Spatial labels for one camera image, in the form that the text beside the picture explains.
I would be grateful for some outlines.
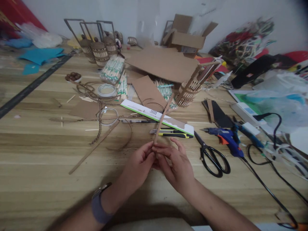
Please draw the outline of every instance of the hand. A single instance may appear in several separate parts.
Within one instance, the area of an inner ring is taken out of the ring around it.
[[[166,179],[175,190],[184,196],[195,187],[196,180],[185,147],[175,138],[170,138],[170,140],[176,143],[178,149],[166,144],[155,143],[152,150],[158,154],[159,166]],[[167,163],[166,157],[171,160],[172,166]]]
[[[136,150],[128,159],[119,181],[125,184],[126,190],[133,194],[140,188],[156,159],[155,154],[151,151],[153,141],[146,143]]]

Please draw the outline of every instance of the forearm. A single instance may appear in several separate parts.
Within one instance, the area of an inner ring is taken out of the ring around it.
[[[123,183],[124,179],[120,176],[117,181],[104,190],[101,194],[101,203],[104,211],[109,214],[115,214],[116,211],[125,203],[130,197],[131,192]],[[95,219],[91,201],[78,209],[72,216],[70,216],[57,229],[59,231],[98,231],[104,227],[105,224],[100,224]]]
[[[194,190],[183,193],[183,196],[207,219],[213,230],[259,230],[251,221],[197,180]]]

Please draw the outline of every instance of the white wall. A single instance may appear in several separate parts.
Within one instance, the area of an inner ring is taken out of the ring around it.
[[[160,42],[166,20],[173,20],[175,13],[194,16],[201,9],[201,2],[212,0],[152,0],[159,1],[159,17],[154,30],[154,40]],[[294,50],[308,50],[308,22],[301,0],[221,0],[224,2],[207,19],[219,25],[206,38],[203,52],[208,52],[219,40],[245,22],[263,16],[273,17],[275,30],[269,39],[277,40],[268,48],[271,54]],[[49,32],[71,38],[64,18],[82,18],[85,21],[113,21],[115,30],[136,36],[138,0],[23,0]],[[76,32],[79,25],[73,24]]]

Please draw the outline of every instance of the wristwatch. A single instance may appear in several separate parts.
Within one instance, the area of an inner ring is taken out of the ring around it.
[[[110,185],[112,185],[111,182],[103,185],[102,187],[100,187],[98,190],[95,191],[92,197],[92,202],[91,202],[92,212],[97,222],[101,224],[107,224],[107,222],[113,217],[113,214],[105,212],[105,210],[102,207],[102,202],[100,200],[102,192]]]

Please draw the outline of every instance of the yellow utility knife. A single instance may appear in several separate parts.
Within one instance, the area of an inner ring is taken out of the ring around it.
[[[157,129],[152,129],[150,131],[151,134],[156,134],[156,132],[157,132]],[[193,138],[192,135],[186,134],[186,133],[179,131],[177,129],[174,129],[174,128],[161,128],[158,135],[160,135],[160,136],[173,136],[173,137],[180,137],[180,138],[186,138],[186,139]]]

